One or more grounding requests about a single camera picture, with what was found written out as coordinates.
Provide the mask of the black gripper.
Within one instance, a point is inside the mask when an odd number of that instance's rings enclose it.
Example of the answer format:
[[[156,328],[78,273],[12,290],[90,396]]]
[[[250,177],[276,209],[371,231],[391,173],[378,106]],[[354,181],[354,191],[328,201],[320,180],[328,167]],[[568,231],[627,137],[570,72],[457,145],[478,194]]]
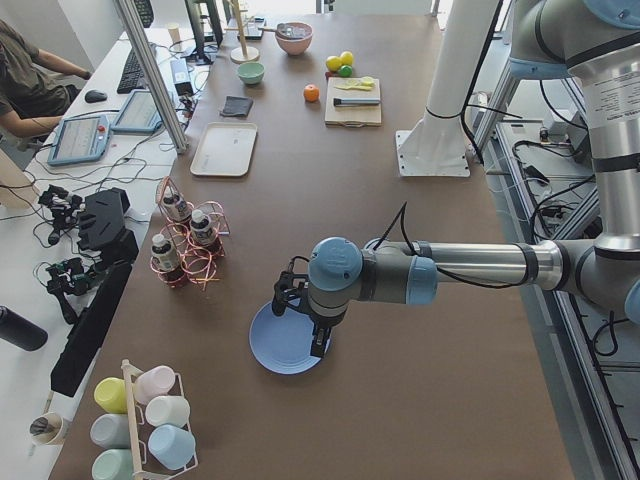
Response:
[[[275,316],[283,316],[286,309],[289,308],[308,316],[314,324],[310,355],[324,357],[332,325],[328,319],[322,317],[312,308],[308,280],[307,274],[283,270],[274,284],[272,312]]]

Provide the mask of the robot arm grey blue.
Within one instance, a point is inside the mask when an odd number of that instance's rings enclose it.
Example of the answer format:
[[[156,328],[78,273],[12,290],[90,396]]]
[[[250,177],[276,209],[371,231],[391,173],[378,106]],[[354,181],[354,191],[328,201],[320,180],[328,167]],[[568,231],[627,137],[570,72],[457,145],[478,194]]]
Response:
[[[351,301],[424,305],[442,281],[485,288],[535,284],[639,318],[639,5],[519,1],[510,67],[524,79],[576,77],[582,86],[603,230],[592,241],[455,244],[379,239],[318,243],[304,274],[281,273],[271,304],[312,323],[322,357]]]

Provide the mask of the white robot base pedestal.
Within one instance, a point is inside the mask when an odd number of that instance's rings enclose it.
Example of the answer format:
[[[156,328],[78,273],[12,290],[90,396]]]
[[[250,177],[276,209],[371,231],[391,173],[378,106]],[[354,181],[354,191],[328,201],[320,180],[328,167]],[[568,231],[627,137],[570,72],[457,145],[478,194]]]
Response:
[[[502,3],[497,0],[452,4],[424,115],[412,130],[396,133],[396,156],[402,176],[470,175],[463,110],[501,8]]]

